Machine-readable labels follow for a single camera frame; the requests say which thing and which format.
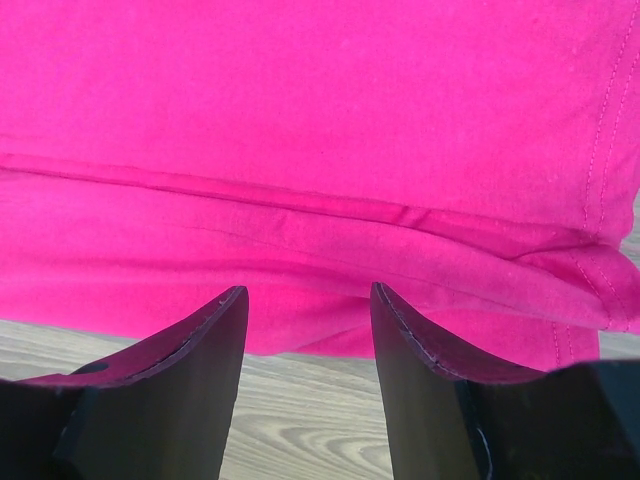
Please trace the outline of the pink red t shirt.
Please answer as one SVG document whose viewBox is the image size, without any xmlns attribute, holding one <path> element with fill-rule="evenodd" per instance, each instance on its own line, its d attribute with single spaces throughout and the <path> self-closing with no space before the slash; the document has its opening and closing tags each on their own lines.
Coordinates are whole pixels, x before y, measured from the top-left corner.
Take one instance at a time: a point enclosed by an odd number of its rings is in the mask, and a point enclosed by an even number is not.
<svg viewBox="0 0 640 480">
<path fill-rule="evenodd" d="M 5 1 L 1 315 L 369 357 L 369 291 L 551 370 L 639 330 L 635 1 Z"/>
</svg>

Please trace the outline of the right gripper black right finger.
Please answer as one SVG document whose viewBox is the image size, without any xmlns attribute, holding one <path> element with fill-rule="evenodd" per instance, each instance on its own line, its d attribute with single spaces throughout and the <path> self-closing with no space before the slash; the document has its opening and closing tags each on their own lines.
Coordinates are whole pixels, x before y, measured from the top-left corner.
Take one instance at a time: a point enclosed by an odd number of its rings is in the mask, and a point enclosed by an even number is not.
<svg viewBox="0 0 640 480">
<path fill-rule="evenodd" d="M 371 289 L 375 360 L 397 479 L 635 479 L 639 364 L 541 372 Z"/>
</svg>

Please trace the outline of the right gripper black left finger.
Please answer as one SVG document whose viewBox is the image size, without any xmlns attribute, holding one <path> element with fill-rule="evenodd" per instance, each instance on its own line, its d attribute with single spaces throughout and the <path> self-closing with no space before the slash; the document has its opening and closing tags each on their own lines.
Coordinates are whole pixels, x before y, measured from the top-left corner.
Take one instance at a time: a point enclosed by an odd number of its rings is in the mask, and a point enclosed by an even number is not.
<svg viewBox="0 0 640 480">
<path fill-rule="evenodd" d="M 5 479 L 215 479 L 237 398 L 244 287 L 69 374 L 1 384 Z"/>
</svg>

